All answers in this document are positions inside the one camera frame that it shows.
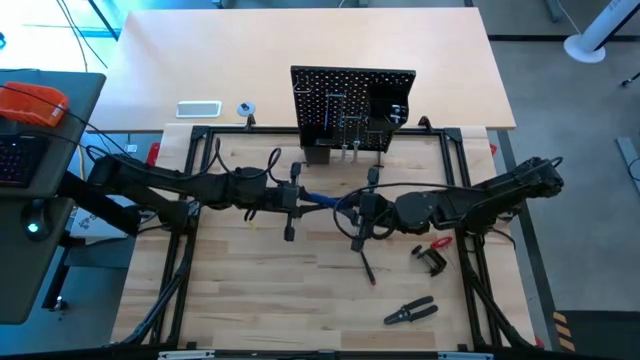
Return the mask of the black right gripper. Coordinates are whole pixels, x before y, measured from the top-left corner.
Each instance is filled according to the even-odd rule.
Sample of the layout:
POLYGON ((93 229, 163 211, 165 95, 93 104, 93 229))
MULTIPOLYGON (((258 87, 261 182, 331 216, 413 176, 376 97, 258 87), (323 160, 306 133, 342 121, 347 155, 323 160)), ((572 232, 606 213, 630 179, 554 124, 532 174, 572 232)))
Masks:
POLYGON ((342 211, 352 225, 357 225, 357 233, 351 241, 352 251, 362 251, 368 239, 383 240, 394 231, 392 206, 382 195, 375 193, 379 177, 379 168, 371 167, 366 188, 342 200, 343 205, 358 205, 358 213, 353 209, 342 211))

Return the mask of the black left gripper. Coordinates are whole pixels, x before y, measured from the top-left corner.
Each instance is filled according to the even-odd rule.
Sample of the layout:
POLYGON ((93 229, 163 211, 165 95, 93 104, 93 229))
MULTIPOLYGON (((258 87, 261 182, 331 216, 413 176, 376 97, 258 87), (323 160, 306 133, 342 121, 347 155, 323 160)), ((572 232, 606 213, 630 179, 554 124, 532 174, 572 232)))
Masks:
POLYGON ((290 180, 284 181, 272 177, 272 180, 278 184, 281 189, 281 206, 286 210, 287 219, 284 228, 284 240, 293 241, 295 238, 295 228, 293 225, 294 218, 302 218, 305 214, 313 212, 313 206, 297 207, 299 192, 302 198, 308 198, 310 193, 304 188, 298 186, 299 176, 301 174, 302 163, 294 162, 290 169, 290 180))

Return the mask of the blue T-handle hex key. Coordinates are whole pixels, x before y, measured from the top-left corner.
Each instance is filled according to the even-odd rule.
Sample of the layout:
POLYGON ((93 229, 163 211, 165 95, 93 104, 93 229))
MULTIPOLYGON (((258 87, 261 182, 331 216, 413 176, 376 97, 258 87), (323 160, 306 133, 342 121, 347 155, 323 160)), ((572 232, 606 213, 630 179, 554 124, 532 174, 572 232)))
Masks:
POLYGON ((342 212, 345 209, 353 209, 353 205, 343 205, 339 198, 329 197, 319 193, 310 193, 308 198, 302 198, 300 196, 300 200, 303 202, 309 202, 309 205, 300 205, 299 207, 313 206, 313 212, 324 209, 333 209, 335 212, 342 212))

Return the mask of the black and red screwdriver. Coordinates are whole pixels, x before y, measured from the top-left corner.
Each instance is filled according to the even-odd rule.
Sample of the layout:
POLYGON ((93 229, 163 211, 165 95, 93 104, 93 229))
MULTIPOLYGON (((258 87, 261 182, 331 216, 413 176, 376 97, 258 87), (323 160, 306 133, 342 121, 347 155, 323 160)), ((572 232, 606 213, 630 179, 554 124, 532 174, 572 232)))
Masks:
POLYGON ((376 285, 376 278, 375 278, 374 272, 373 272, 373 270, 372 270, 372 268, 371 268, 371 266, 369 264, 369 261, 368 261, 366 255, 365 255, 364 251, 363 250, 360 251, 359 255, 360 255, 361 260, 363 262, 363 266, 364 266, 365 272, 367 274, 369 283, 372 286, 375 286, 376 285))

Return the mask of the black C-clamp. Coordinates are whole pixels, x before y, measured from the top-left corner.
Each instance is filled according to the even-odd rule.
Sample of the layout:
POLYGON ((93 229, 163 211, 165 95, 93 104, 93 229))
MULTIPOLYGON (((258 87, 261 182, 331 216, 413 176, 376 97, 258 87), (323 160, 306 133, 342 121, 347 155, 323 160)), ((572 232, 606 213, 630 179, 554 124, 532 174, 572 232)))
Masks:
POLYGON ((447 261, 432 247, 424 249, 418 245, 411 254, 428 268, 431 277, 439 275, 447 266, 447 261))

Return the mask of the wide black pegboard bin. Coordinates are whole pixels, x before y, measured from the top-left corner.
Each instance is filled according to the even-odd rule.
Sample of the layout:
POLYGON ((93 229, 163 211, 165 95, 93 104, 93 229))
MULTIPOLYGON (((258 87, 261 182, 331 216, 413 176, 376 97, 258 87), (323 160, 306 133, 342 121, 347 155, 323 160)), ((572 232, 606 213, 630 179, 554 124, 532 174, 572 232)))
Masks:
POLYGON ((369 114, 368 129, 372 131, 396 131, 404 126, 409 117, 408 96, 409 90, 401 85, 394 84, 373 84, 368 89, 369 114), (407 111, 404 113, 394 113, 394 104, 403 105, 407 111), (401 115, 406 117, 404 123, 394 123, 391 115, 401 115))

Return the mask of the black metal pegboard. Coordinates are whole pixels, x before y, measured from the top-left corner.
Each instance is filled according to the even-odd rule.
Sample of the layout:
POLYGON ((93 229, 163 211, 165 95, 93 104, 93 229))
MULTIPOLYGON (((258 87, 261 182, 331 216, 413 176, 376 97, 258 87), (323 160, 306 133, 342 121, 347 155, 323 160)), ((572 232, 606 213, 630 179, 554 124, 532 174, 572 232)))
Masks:
MULTIPOLYGON (((369 95, 368 89, 373 84, 394 84, 406 87, 409 90, 416 78, 414 70, 397 69, 370 69, 370 68, 344 68, 344 67, 318 67, 293 65, 290 67, 292 90, 298 79, 308 80, 313 90, 308 94, 295 94, 294 105, 297 118, 297 126, 300 139, 300 128, 304 125, 322 125, 325 114, 327 93, 345 93, 343 116, 361 115, 361 127, 359 137, 352 141, 343 138, 339 122, 332 124, 328 130, 333 135, 331 151, 341 152, 342 144, 347 144, 347 151, 353 152, 353 141, 359 140, 359 152, 367 151, 364 135, 368 129, 369 95)), ((388 151, 393 135, 396 131, 386 131, 384 149, 382 151, 370 151, 385 153, 388 151)))

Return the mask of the white rectangular device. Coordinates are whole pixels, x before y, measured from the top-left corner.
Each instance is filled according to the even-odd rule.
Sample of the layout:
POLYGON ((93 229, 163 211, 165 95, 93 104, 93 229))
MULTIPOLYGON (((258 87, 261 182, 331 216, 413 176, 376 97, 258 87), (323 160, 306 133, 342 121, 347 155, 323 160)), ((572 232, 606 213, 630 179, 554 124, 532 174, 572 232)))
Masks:
POLYGON ((176 117, 217 118, 221 109, 221 101, 180 101, 176 106, 176 117))

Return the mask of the light wood desk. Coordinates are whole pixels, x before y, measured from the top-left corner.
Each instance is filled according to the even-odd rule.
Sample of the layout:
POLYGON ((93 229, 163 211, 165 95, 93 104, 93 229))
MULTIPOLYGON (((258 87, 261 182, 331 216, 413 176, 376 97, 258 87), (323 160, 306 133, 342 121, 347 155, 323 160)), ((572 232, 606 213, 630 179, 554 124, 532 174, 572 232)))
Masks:
POLYGON ((160 131, 181 101, 243 102, 265 125, 296 122, 294 65, 416 72, 410 118, 512 129, 515 120, 474 8, 148 10, 128 15, 91 116, 103 131, 160 131))

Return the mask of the black diagonal support bar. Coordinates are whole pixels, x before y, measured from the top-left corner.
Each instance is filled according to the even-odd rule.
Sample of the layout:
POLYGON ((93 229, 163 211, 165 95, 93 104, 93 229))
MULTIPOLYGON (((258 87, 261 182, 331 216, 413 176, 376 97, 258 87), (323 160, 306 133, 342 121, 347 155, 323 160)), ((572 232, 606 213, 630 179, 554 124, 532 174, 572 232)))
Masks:
POLYGON ((127 235, 135 236, 138 233, 141 217, 137 211, 119 205, 69 171, 63 175, 57 195, 73 199, 78 207, 127 235))

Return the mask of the black computer mouse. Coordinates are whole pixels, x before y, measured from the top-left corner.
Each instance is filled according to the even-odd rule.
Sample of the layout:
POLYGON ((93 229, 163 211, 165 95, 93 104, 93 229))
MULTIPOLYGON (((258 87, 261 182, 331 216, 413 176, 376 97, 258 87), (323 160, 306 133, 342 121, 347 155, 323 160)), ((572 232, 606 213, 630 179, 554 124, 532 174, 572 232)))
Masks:
POLYGON ((21 223, 27 238, 34 242, 45 241, 51 233, 51 217, 48 201, 34 199, 21 210, 21 223))

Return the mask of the white standing fan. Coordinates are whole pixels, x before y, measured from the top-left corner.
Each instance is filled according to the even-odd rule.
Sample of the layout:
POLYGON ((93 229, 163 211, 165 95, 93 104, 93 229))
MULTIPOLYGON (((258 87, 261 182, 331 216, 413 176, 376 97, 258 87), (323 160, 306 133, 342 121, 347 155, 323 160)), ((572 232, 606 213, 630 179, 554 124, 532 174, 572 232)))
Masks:
POLYGON ((581 63, 599 63, 606 57, 605 44, 640 10, 640 0, 611 0, 580 34, 564 40, 565 52, 581 63))

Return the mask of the black keyboard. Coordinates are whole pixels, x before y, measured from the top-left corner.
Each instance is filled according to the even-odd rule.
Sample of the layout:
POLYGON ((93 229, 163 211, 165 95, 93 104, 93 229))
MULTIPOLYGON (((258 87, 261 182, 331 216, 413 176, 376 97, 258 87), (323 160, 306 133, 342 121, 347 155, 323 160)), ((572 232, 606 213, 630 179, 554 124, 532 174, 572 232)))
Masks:
POLYGON ((43 137, 0 134, 0 187, 28 188, 48 147, 43 137))

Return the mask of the orange plastic case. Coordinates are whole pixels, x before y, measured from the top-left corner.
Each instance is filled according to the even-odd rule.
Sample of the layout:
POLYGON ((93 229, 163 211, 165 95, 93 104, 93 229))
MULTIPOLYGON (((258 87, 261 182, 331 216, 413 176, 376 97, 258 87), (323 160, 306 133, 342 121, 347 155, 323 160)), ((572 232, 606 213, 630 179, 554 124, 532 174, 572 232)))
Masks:
POLYGON ((6 119, 56 127, 68 109, 69 98, 56 88, 14 81, 0 85, 0 116, 6 119))

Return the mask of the dark grey side desk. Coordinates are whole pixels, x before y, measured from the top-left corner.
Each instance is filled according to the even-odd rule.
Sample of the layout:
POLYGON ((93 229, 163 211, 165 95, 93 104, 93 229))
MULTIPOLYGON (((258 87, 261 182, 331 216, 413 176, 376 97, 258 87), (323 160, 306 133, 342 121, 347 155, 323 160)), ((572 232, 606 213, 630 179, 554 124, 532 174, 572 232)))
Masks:
POLYGON ((71 210, 72 200, 56 195, 84 133, 106 76, 100 73, 15 71, 0 72, 0 86, 17 81, 53 87, 69 97, 73 116, 48 131, 55 137, 26 189, 0 187, 0 324, 24 323, 48 271, 71 210), (49 234, 42 240, 27 237, 22 212, 34 199, 45 201, 49 234))

